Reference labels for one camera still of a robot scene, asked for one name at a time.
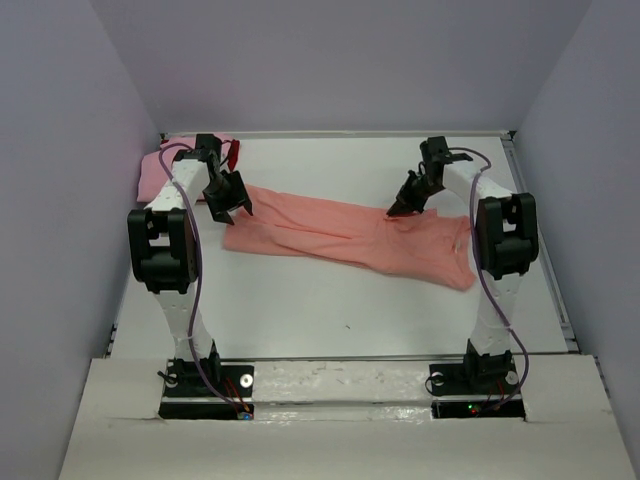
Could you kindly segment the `salmon orange t-shirt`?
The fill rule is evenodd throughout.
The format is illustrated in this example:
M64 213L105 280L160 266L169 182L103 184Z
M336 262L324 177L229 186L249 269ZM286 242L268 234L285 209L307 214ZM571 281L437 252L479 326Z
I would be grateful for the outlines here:
M381 208L248 188L253 213L235 216L223 237L228 251L311 257L467 291L476 276L469 263L466 216L390 217Z

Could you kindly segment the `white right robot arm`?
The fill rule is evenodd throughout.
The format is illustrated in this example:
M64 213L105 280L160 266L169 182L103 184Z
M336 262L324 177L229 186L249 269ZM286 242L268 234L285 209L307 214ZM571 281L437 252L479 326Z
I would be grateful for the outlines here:
M539 254L536 201L486 177L492 163L474 164L479 152L451 147L444 137L420 145L417 170L396 195L391 217L421 213L427 200L449 191L469 209L473 259L482 287L477 319L459 363L435 364L425 382L435 397L520 394L530 367L515 366L511 347L523 343L511 323L523 277Z

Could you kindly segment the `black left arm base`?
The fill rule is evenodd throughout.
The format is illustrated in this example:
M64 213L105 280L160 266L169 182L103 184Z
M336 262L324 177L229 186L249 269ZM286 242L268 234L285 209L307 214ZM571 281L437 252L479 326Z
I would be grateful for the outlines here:
M254 419L253 388L255 367L223 362L220 381L210 380L214 394L195 367L180 371L177 361L169 361L157 372L163 381L158 414L165 420L250 421Z

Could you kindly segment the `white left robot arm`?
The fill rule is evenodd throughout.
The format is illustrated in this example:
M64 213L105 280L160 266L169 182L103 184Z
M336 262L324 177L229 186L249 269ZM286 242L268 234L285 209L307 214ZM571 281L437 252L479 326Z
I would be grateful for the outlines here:
M242 176L223 156L230 149L210 133L165 144L156 157L159 190L127 216L134 278L160 305L173 338L174 356L160 374L172 394L222 395L220 355L199 308L203 252L194 207L205 201L212 220L226 225L237 210L252 214Z

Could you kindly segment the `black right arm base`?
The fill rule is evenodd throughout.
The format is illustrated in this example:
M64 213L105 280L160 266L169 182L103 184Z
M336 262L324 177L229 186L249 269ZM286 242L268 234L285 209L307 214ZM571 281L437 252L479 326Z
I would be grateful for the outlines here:
M461 362L436 363L429 366L424 381L431 397L431 414L436 420L497 419L526 417L514 363L506 373L490 376L472 385Z

